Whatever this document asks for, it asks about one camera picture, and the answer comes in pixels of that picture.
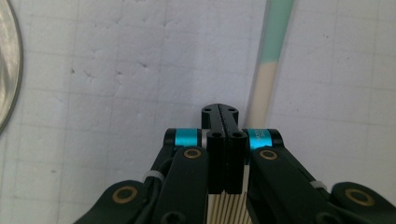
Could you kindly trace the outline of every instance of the white tiled surface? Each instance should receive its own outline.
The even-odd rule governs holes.
[[[263,0],[13,0],[21,96],[0,136],[0,223],[72,223],[139,180],[164,131],[245,117]],[[329,187],[396,203],[396,1],[298,0],[267,128]]]

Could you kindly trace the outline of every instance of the blue band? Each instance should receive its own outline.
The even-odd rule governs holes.
[[[271,134],[267,129],[247,129],[247,132],[250,142],[250,151],[258,147],[272,146]]]
[[[176,129],[175,146],[178,147],[197,147],[197,129]]]

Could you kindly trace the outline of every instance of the metal disc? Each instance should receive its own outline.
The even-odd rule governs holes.
[[[11,4],[0,0],[0,132],[9,120],[21,86],[21,33]]]

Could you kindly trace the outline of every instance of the black mechanical arm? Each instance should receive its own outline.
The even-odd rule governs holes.
[[[241,194],[253,223],[396,223],[396,208],[362,185],[329,193],[285,148],[277,130],[238,129],[228,105],[202,109],[202,129],[168,129],[144,183],[109,187],[77,224],[206,223],[208,194]]]

